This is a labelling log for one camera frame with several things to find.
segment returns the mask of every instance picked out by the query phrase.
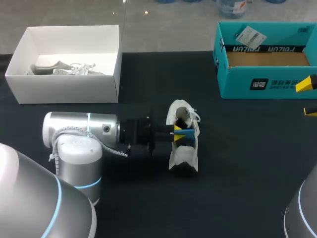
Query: yellow object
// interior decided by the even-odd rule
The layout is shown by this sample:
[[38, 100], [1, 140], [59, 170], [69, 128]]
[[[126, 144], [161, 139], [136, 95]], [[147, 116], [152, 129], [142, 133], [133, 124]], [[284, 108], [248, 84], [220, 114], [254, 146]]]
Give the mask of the yellow object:
[[306, 116], [315, 116], [315, 117], [317, 117], [317, 112], [316, 112], [316, 113], [309, 113], [309, 114], [307, 114], [307, 113], [306, 113], [306, 108], [304, 108], [304, 113], [305, 113]]
[[[181, 130], [181, 129], [182, 129], [182, 128], [180, 128], [180, 127], [174, 125], [174, 131], [175, 131], [175, 130]], [[174, 141], [179, 140], [180, 138], [183, 138], [183, 137], [185, 137], [185, 136], [186, 136], [186, 135], [174, 135]]]
[[177, 125], [174, 125], [174, 130], [181, 130], [182, 128], [178, 127]]
[[174, 135], [174, 141], [179, 140], [180, 138], [185, 137], [186, 135]]
[[309, 76], [308, 78], [304, 79], [302, 82], [296, 84], [296, 92], [304, 92], [308, 90], [313, 90], [312, 86], [312, 79]]

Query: black logo on box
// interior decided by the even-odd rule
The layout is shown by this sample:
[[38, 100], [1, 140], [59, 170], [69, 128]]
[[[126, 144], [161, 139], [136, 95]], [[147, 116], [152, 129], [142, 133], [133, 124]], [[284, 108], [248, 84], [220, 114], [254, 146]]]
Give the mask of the black logo on box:
[[268, 78], [254, 78], [251, 82], [250, 90], [265, 90]]
[[218, 75], [218, 69], [219, 69], [219, 60], [218, 57], [216, 57], [216, 75]]
[[222, 52], [223, 47], [224, 47], [224, 42], [223, 42], [223, 39], [220, 38], [220, 48], [221, 48], [221, 52]]

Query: shoe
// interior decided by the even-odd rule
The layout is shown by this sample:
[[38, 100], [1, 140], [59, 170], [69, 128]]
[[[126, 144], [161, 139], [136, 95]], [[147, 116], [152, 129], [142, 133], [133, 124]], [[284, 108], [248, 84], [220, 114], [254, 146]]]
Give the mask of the shoe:
[[181, 129], [194, 129], [195, 140], [179, 139], [172, 142], [172, 152], [169, 157], [169, 169], [175, 165], [187, 163], [194, 167], [198, 172], [198, 135], [200, 133], [198, 122], [199, 115], [195, 110], [184, 100], [176, 100], [169, 107], [166, 125], [176, 125]]
[[95, 66], [95, 64], [85, 63], [68, 65], [61, 61], [52, 66], [36, 66], [33, 64], [28, 70], [28, 75], [104, 75], [103, 73], [92, 71]]

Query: barcode label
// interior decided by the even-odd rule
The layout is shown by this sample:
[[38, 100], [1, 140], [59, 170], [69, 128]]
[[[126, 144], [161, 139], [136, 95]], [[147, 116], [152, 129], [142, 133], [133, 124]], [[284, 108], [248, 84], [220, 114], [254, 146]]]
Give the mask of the barcode label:
[[259, 35], [260, 35], [259, 33], [255, 34], [255, 35], [251, 38], [251, 40], [249, 40], [249, 42], [248, 42], [247, 45], [251, 44], [251, 43], [256, 39], [256, 37], [258, 37]]
[[251, 49], [255, 50], [258, 48], [263, 41], [265, 41], [267, 37], [262, 33], [256, 31], [255, 29], [247, 26], [242, 33], [238, 36], [237, 41], [241, 42], [242, 44], [250, 47]]

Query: cardboard box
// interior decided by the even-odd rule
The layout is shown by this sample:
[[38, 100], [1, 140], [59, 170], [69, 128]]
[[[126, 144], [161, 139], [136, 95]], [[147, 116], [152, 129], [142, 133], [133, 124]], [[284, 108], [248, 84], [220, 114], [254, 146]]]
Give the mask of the cardboard box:
[[[96, 64], [105, 75], [27, 75], [30, 65]], [[5, 78], [20, 104], [118, 102], [121, 73], [119, 26], [28, 27]]]
[[[238, 42], [249, 26], [267, 38], [256, 49]], [[219, 22], [213, 60], [222, 98], [317, 99], [295, 85], [317, 73], [316, 23]]]

